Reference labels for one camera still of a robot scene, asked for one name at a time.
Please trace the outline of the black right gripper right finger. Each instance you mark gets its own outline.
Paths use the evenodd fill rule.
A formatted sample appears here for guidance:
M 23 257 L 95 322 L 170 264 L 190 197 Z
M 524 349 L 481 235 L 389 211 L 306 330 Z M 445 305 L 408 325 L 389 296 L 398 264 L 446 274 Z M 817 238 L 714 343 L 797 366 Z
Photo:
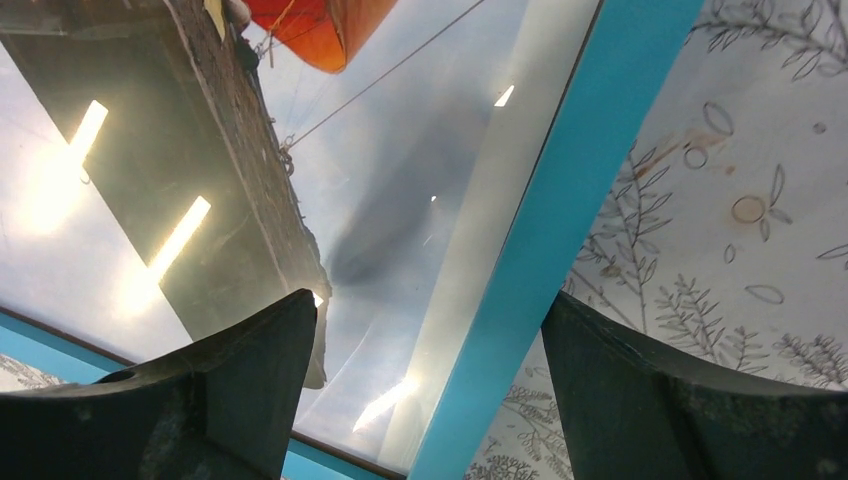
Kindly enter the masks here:
M 542 324 L 578 479 L 843 479 L 847 396 L 715 365 L 559 293 Z

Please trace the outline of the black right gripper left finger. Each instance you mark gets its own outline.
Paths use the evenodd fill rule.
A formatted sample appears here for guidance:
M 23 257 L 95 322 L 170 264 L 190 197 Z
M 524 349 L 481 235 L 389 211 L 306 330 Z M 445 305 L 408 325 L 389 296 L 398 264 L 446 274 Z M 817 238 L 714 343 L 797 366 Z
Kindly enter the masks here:
M 1 397 L 5 479 L 278 479 L 310 364 L 313 293 L 94 383 Z

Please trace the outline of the blue wooden picture frame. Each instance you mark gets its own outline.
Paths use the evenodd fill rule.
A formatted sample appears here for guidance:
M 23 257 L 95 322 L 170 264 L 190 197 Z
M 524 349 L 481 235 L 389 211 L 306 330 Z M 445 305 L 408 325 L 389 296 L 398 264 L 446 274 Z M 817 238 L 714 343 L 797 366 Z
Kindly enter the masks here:
M 302 159 L 354 150 L 379 108 L 425 97 L 449 56 L 409 69 L 487 1 L 367 2 L 336 20 L 329 1 L 285 1 L 288 28 L 240 30 L 224 1 L 199 1 L 231 36 L 263 93 L 292 179 Z M 491 109 L 465 182 L 425 191 L 418 168 L 364 158 L 309 188 L 300 205 L 337 280 L 337 313 L 321 315 L 284 475 L 295 479 L 458 479 L 490 422 L 587 233 L 618 164 L 693 18 L 691 1 L 591 1 L 596 8 L 530 49 L 485 55 Z M 400 121 L 384 149 L 424 162 L 450 156 L 449 133 L 420 138 Z M 89 384 L 146 361 L 47 381 L 14 363 L 25 386 Z

